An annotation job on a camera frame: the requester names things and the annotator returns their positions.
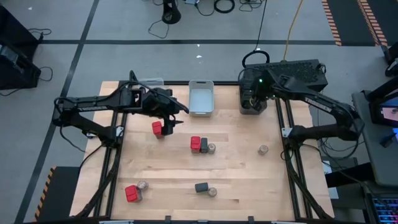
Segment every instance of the metal nut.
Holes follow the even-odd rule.
[[[210,143],[210,144],[207,146],[207,149],[208,149],[208,152],[207,152],[207,153],[213,154],[213,153],[216,151],[216,145],[213,144],[213,143]]]
[[[268,146],[265,145],[260,146],[258,152],[262,156],[265,155],[268,152]]]
[[[137,184],[138,189],[140,189],[141,191],[145,191],[148,189],[149,184],[146,181],[140,181]]]
[[[210,197],[215,197],[217,195],[217,189],[210,187],[207,193],[210,195]]]

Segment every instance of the red block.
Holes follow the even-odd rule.
[[[192,136],[191,137],[191,151],[193,153],[200,152],[200,137],[199,136]]]
[[[129,186],[124,189],[128,202],[140,202],[142,200],[141,191],[135,186]]]
[[[154,132],[154,135],[156,138],[162,138],[162,123],[160,121],[156,121],[152,123],[152,131]]]

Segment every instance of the yellow cable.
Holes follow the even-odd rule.
[[[285,58],[286,58],[287,46],[289,46],[290,33],[292,32],[292,28],[293,28],[293,25],[294,25],[294,21],[296,20],[296,17],[297,17],[297,15],[299,14],[299,11],[300,11],[301,4],[302,4],[302,3],[303,3],[303,0],[300,0],[300,4],[298,5],[297,11],[296,11],[296,15],[294,15],[292,25],[290,25],[289,34],[287,35],[287,40],[286,40],[285,53],[284,53],[284,60],[285,60]]]

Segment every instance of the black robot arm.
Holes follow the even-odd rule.
[[[345,141],[355,141],[361,135],[364,123],[355,110],[346,103],[341,103],[309,89],[300,80],[281,75],[277,77],[271,70],[266,70],[254,79],[251,85],[251,104],[260,111],[262,102],[271,98],[300,100],[331,114],[336,124],[305,128],[296,125],[285,128],[282,132],[291,144],[301,144],[306,139],[338,137]]]
[[[118,113],[143,114],[164,120],[162,135],[173,133],[173,127],[182,123],[175,120],[175,114],[180,110],[189,113],[186,106],[172,97],[172,90],[137,88],[138,81],[126,82],[108,96],[92,96],[81,98],[57,98],[54,101],[59,115],[53,119],[56,126],[74,126],[83,134],[94,134],[108,147],[116,147],[119,133],[123,127],[102,126],[83,116],[80,112],[113,110]]]

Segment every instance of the wooden table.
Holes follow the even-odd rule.
[[[104,82],[100,95],[108,95],[118,82]],[[170,86],[178,101],[188,105],[188,86]],[[184,121],[174,134],[158,140],[152,134],[156,118],[129,115],[114,195],[112,219],[164,220],[294,220],[285,162],[280,158],[282,141],[274,101],[259,116],[241,115],[237,86],[215,86],[215,110],[210,118]],[[308,105],[292,101],[296,124],[312,126]],[[100,111],[94,121],[109,126],[112,111]],[[287,115],[284,113],[287,126]],[[215,154],[192,154],[191,136],[207,137],[216,144]],[[316,146],[315,141],[307,144]],[[100,144],[88,141],[86,156]],[[269,147],[265,156],[257,150]],[[105,150],[97,152],[83,166],[70,215],[77,214],[89,201],[100,179]],[[319,153],[301,148],[309,191],[325,211],[333,215]],[[149,183],[143,201],[127,203],[124,189],[140,180]],[[208,182],[218,190],[215,198],[195,193],[194,185]],[[297,189],[301,216],[305,217],[302,195]],[[103,195],[104,214],[108,193]]]

